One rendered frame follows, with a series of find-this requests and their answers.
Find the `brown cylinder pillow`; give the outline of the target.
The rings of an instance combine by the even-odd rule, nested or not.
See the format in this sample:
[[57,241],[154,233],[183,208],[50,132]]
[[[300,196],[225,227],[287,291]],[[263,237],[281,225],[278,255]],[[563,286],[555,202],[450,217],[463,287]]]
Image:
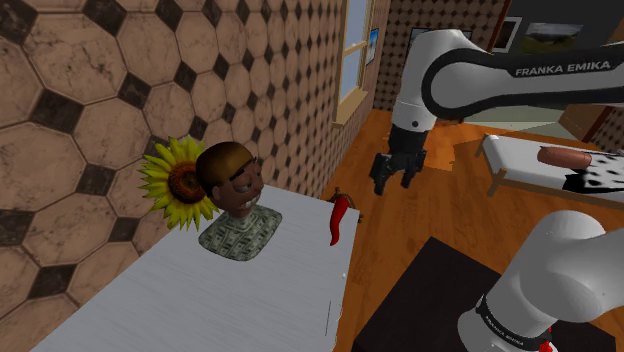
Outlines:
[[537,160],[547,165],[577,170],[587,169],[592,162],[592,156],[583,151],[542,146],[537,153]]

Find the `wooden bed with white mattress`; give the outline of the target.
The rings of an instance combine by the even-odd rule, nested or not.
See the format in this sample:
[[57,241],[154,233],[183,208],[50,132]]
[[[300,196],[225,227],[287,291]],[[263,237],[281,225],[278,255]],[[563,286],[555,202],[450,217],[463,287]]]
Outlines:
[[624,210],[624,195],[583,195],[563,190],[564,171],[537,160],[540,147],[553,147],[537,141],[485,135],[475,156],[484,156],[492,176],[487,195],[492,197],[500,186],[552,195],[589,204]]

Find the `yellow sunflower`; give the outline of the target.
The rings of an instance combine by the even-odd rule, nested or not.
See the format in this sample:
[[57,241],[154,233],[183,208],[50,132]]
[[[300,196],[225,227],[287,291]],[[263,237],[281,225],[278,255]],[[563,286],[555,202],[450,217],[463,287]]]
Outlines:
[[191,137],[181,140],[170,137],[169,145],[154,142],[156,156],[144,154],[143,174],[146,191],[144,198],[153,199],[150,212],[162,210],[167,227],[189,230],[200,228],[201,220],[212,220],[220,210],[207,196],[199,183],[196,161],[205,150],[202,142]]

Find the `wooden framed window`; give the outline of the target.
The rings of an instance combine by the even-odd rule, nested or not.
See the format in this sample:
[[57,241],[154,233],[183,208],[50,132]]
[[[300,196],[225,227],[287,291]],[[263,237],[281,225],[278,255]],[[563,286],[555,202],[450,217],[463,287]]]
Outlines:
[[341,128],[363,102],[373,9],[376,0],[342,0],[333,127]]

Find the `dark framed wall picture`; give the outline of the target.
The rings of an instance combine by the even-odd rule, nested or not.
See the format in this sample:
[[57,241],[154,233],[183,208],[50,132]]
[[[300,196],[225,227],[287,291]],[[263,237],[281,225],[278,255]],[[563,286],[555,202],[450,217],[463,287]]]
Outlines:
[[432,61],[438,56],[459,48],[475,48],[474,43],[458,29],[413,30],[406,62]]

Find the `white table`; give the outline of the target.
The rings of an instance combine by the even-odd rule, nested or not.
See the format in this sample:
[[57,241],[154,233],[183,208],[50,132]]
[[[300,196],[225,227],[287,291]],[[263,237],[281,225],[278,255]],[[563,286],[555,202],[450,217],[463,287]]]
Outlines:
[[330,243],[331,203],[265,186],[282,222],[238,262],[173,230],[31,352],[332,352],[359,212]]

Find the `red chili pepper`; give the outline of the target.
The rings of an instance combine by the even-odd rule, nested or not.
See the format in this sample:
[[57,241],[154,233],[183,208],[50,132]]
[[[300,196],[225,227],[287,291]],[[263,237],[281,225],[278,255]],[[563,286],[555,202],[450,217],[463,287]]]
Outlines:
[[333,195],[329,198],[329,202],[333,204],[329,220],[330,230],[330,245],[336,245],[340,240],[340,224],[349,208],[355,209],[355,203],[351,196],[340,190],[339,187],[335,188]]

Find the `black and white spotted blanket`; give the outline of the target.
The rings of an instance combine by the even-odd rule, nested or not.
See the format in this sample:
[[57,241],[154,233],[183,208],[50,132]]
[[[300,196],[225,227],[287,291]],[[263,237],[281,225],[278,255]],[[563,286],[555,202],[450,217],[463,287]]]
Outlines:
[[589,166],[566,174],[562,189],[581,194],[623,192],[624,154],[588,152],[588,155]]

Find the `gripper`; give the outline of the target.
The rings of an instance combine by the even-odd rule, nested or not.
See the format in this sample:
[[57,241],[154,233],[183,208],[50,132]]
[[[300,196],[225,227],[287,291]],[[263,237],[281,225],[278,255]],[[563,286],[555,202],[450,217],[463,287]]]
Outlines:
[[383,194],[386,181],[392,174],[392,167],[405,167],[401,186],[405,189],[410,187],[414,176],[422,170],[427,136],[428,131],[417,132],[392,125],[388,140],[389,154],[377,153],[369,173],[376,195]]

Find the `small blue wall picture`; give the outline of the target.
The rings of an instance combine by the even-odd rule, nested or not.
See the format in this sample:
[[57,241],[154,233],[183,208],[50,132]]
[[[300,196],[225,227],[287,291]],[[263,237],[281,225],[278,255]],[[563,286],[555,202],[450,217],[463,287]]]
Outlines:
[[378,35],[379,35],[378,28],[375,28],[370,31],[369,38],[367,41],[366,60],[365,60],[366,65],[369,65],[375,59]]

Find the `white framed wall picture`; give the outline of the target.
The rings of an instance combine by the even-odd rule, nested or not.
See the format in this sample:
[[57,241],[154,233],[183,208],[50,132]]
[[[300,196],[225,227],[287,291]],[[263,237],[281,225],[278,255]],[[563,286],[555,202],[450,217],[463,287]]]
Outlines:
[[521,22],[521,17],[508,16],[505,18],[493,45],[493,53],[507,53],[510,50]]

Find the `dark robot stand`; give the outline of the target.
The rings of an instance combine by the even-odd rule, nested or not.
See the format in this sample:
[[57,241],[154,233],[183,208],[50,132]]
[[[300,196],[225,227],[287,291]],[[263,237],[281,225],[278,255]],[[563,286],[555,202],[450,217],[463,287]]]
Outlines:
[[431,237],[355,338],[351,352],[468,352],[458,319],[499,274]]

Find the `landscape wall picture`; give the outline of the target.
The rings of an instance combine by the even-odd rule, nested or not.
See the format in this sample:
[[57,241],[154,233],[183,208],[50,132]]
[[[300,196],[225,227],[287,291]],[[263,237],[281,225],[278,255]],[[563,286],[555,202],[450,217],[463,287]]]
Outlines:
[[573,47],[583,26],[578,24],[531,23],[521,41],[521,54],[560,52]]

